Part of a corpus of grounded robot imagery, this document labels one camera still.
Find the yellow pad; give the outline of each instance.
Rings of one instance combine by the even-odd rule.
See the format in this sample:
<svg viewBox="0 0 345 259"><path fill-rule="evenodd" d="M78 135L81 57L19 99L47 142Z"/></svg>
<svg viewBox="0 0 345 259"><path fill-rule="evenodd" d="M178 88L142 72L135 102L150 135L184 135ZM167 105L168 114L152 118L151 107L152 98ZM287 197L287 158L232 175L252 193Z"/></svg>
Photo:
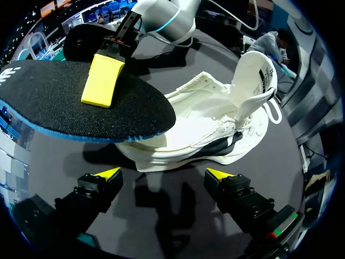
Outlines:
<svg viewBox="0 0 345 259"><path fill-rule="evenodd" d="M112 103L116 80L124 65L124 62L114 58L95 54L81 102L109 108Z"/></svg>
<svg viewBox="0 0 345 259"><path fill-rule="evenodd" d="M102 173L92 174L92 175L104 177L106 179L106 181L108 181L109 178L112 177L120 169L121 169L120 167L117 167L115 169L111 169L111 170L108 170L108 171L104 171Z"/></svg>
<svg viewBox="0 0 345 259"><path fill-rule="evenodd" d="M219 181L221 181L223 178L227 178L228 176L235 176L234 174L224 173L222 171L218 171L212 168L206 168L206 170L213 174Z"/></svg>

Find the black insole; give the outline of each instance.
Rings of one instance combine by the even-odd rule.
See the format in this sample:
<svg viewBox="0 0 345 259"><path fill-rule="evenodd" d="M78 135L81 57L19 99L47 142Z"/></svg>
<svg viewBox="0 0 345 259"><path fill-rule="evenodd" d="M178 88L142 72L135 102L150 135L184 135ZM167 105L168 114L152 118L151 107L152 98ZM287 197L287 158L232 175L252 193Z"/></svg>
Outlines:
<svg viewBox="0 0 345 259"><path fill-rule="evenodd" d="M38 131L85 142L151 138L173 127L176 117L170 102L125 71L116 82L110 108L83 104L89 68L90 63L82 62L12 62L0 76L5 80L0 81L0 103Z"/></svg>

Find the person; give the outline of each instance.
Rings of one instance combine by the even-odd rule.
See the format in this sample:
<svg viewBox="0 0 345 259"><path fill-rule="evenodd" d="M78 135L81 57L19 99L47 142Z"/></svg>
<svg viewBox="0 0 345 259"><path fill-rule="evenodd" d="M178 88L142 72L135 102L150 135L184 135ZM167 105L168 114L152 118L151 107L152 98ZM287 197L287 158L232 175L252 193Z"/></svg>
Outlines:
<svg viewBox="0 0 345 259"><path fill-rule="evenodd" d="M109 23L111 23L114 20L114 15L113 13L110 11L110 9L108 9L108 16L109 16Z"/></svg>
<svg viewBox="0 0 345 259"><path fill-rule="evenodd" d="M104 23L104 17L101 13L98 14L97 23L100 23L100 24Z"/></svg>
<svg viewBox="0 0 345 259"><path fill-rule="evenodd" d="M285 29L270 31L258 38L247 51L256 50L274 57L277 61L288 65L286 49L293 43L291 34Z"/></svg>

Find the blue insole edge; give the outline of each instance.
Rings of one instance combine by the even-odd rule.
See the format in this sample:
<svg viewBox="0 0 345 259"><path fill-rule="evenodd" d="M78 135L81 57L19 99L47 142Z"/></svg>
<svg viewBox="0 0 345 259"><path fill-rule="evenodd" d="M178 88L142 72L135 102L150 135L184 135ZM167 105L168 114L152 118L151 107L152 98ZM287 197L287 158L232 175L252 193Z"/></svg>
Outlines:
<svg viewBox="0 0 345 259"><path fill-rule="evenodd" d="M21 120L22 122L27 124L29 127L33 128L35 131L41 132L45 135L52 136L55 138L89 142L89 143L121 143L121 142L124 142L126 140L127 141L138 141L138 140L144 140L144 139L151 139L155 136L159 136L159 135L164 133L164 132L157 132L156 134L150 135L150 136L128 136L125 139L95 138L95 137L70 135L70 134L65 134L65 133L53 131L51 129L41 127L37 124L34 124L34 123L28 121L26 118L24 118L20 113L18 113L15 109L13 109L10 105L8 105L3 100L0 100L0 105L5 106L7 109L9 109L10 113L12 112L19 120Z"/></svg>

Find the shoe tongue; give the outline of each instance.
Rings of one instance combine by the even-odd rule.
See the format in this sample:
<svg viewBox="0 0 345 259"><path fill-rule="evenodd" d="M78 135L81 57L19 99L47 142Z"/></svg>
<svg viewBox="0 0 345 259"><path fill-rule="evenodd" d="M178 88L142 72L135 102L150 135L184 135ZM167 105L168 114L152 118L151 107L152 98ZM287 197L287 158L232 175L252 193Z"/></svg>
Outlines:
<svg viewBox="0 0 345 259"><path fill-rule="evenodd" d="M277 73L272 61L257 51L244 54L236 66L230 94L231 102L238 107L235 119L245 119L255 112L276 89Z"/></svg>

